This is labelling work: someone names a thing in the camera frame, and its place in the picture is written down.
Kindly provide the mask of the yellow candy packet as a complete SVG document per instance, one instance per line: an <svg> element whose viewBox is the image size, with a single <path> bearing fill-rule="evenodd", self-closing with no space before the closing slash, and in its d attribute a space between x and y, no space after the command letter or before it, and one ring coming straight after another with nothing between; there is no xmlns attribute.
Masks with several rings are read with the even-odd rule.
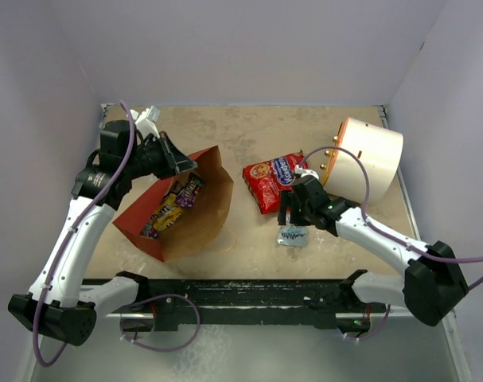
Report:
<svg viewBox="0 0 483 382"><path fill-rule="evenodd" d="M158 208L155 210L154 214L156 216L164 216L165 214L171 213L176 207L175 200L177 198L176 193L168 193L163 199Z"/></svg>
<svg viewBox="0 0 483 382"><path fill-rule="evenodd" d="M154 214L151 224L154 226L157 232L162 232L173 225L182 215L182 213L183 208L177 206L171 213L165 214L164 216L156 216Z"/></svg>

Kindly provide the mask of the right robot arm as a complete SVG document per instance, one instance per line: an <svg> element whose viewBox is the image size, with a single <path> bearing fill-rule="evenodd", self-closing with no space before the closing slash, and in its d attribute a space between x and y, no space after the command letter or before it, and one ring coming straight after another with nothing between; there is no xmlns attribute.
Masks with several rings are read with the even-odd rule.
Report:
<svg viewBox="0 0 483 382"><path fill-rule="evenodd" d="M330 199L310 175L281 191L278 222L327 231L396 270L393 276L356 271L344 280L340 300L349 311L358 311L367 303L399 306L423 324L436 326L469 293L449 245L409 238L373 220L352 201Z"/></svg>

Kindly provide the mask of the white cylindrical drawer toy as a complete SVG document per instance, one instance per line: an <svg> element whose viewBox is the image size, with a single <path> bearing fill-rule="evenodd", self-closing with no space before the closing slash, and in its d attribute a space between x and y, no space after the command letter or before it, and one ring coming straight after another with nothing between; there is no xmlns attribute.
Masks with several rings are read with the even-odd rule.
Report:
<svg viewBox="0 0 483 382"><path fill-rule="evenodd" d="M388 191L399 166L403 135L348 117L333 138L321 180L325 191L337 197L361 203L365 198L362 163L369 180L368 202L380 201Z"/></svg>

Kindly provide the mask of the red cookie snack bag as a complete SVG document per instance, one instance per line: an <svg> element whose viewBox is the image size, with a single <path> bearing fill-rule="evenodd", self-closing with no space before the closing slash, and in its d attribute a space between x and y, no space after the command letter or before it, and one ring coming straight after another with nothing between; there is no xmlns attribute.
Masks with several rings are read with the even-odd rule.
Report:
<svg viewBox="0 0 483 382"><path fill-rule="evenodd" d="M303 158L300 150L243 168L242 177L261 214L279 211L280 192L291 189L295 167Z"/></svg>

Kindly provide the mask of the red paper bag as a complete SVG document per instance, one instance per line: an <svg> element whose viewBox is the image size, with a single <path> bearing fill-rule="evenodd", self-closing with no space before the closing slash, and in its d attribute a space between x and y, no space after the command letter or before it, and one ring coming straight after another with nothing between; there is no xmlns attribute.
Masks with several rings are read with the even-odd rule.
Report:
<svg viewBox="0 0 483 382"><path fill-rule="evenodd" d="M205 248L228 217L233 180L222 165L219 147L190 157L196 169L156 181L114 220L137 249L161 262Z"/></svg>

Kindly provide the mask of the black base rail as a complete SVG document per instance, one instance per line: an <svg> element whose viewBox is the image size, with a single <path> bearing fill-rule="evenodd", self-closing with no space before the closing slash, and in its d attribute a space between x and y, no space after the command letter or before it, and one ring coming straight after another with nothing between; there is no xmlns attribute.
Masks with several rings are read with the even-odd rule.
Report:
<svg viewBox="0 0 483 382"><path fill-rule="evenodd" d="M80 301L94 302L97 314L153 319L156 331L180 325L307 325L316 329L356 332L355 319L381 303L355 302L341 286L346 279L146 279L140 286L127 277L121 291L115 280L95 280L80 292Z"/></svg>

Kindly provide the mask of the silver snack wrapper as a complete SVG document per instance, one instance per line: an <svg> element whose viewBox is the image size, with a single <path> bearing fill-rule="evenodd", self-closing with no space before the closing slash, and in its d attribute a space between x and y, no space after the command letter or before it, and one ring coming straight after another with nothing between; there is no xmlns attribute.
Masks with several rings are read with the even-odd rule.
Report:
<svg viewBox="0 0 483 382"><path fill-rule="evenodd" d="M306 227L287 224L280 227L276 242L287 247L303 248L308 244Z"/></svg>

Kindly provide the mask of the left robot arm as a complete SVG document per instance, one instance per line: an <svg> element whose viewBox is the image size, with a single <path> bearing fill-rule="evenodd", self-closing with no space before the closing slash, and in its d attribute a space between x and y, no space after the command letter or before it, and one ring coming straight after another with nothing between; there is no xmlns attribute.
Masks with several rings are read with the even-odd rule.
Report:
<svg viewBox="0 0 483 382"><path fill-rule="evenodd" d="M85 272L103 231L133 180L153 174L169 179L196 169L166 132L143 134L128 120L110 121L72 188L68 215L47 263L26 294L11 297L8 311L32 333L82 345L97 321L123 307L141 312L150 304L146 277L122 271L84 293Z"/></svg>

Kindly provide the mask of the silver crumpled wrapper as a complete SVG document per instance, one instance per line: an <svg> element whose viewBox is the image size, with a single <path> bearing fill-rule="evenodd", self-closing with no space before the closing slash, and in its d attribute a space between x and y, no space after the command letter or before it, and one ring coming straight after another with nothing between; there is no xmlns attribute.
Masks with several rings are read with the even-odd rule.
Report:
<svg viewBox="0 0 483 382"><path fill-rule="evenodd" d="M140 235L147 238L156 239L158 237L158 232L152 224L148 223L142 228Z"/></svg>

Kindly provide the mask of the purple candy packet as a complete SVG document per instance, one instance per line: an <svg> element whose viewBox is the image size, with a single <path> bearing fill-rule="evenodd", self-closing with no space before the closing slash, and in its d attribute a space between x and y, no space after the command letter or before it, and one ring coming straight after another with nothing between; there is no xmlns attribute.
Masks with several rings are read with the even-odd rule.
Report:
<svg viewBox="0 0 483 382"><path fill-rule="evenodd" d="M195 173L191 173L185 186L176 198L176 204L183 209L192 208L197 200L198 193L203 187L203 180Z"/></svg>

